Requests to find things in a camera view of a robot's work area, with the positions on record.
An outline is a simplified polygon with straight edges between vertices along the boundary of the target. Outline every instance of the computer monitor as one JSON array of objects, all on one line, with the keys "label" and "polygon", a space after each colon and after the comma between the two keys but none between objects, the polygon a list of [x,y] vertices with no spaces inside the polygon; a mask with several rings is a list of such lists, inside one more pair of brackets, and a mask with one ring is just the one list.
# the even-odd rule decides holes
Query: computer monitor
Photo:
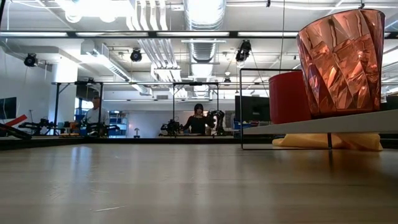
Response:
[{"label": "computer monitor", "polygon": [[0,99],[0,119],[17,118],[17,98]]},{"label": "computer monitor", "polygon": [[[240,96],[235,96],[235,120],[241,120]],[[271,121],[269,98],[258,96],[242,97],[243,121]]]}]

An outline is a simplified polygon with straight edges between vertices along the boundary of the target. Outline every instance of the white shelf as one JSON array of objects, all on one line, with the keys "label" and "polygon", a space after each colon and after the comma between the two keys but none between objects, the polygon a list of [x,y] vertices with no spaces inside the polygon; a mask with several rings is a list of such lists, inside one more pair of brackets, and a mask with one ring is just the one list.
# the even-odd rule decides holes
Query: white shelf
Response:
[{"label": "white shelf", "polygon": [[398,132],[398,110],[245,128],[244,134]]}]

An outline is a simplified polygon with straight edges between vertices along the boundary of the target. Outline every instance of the person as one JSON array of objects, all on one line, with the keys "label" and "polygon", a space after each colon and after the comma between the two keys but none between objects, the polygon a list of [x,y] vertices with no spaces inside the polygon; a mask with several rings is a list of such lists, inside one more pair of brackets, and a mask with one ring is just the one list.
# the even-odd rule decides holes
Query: person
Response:
[{"label": "person", "polygon": [[208,119],[203,115],[203,105],[197,104],[194,107],[195,114],[188,118],[186,125],[183,130],[189,129],[191,127],[191,134],[206,134],[206,124],[214,128],[213,119]]},{"label": "person", "polygon": [[[99,108],[100,108],[100,97],[94,96],[93,108],[87,111],[85,117],[83,118],[83,121],[86,121],[87,124],[97,124],[98,116],[100,113]],[[104,108],[101,109],[100,123],[103,123],[103,124],[109,126],[109,113]]]}]

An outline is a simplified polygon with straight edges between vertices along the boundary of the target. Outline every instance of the copper glass vase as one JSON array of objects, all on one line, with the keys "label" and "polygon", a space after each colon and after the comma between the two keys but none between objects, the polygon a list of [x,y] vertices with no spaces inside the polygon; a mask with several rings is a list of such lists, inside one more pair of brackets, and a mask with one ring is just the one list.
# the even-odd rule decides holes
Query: copper glass vase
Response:
[{"label": "copper glass vase", "polygon": [[380,109],[384,14],[358,9],[321,18],[297,35],[314,118]]}]

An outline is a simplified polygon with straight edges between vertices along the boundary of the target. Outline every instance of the woman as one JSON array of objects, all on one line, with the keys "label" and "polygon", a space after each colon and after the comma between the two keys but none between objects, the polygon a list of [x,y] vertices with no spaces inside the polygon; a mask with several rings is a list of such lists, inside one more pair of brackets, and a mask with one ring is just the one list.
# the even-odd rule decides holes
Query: woman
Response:
[{"label": "woman", "polygon": [[206,124],[214,128],[214,121],[212,118],[207,118],[203,115],[203,105],[197,104],[194,107],[195,114],[188,118],[183,130],[191,127],[191,134],[206,134]]}]

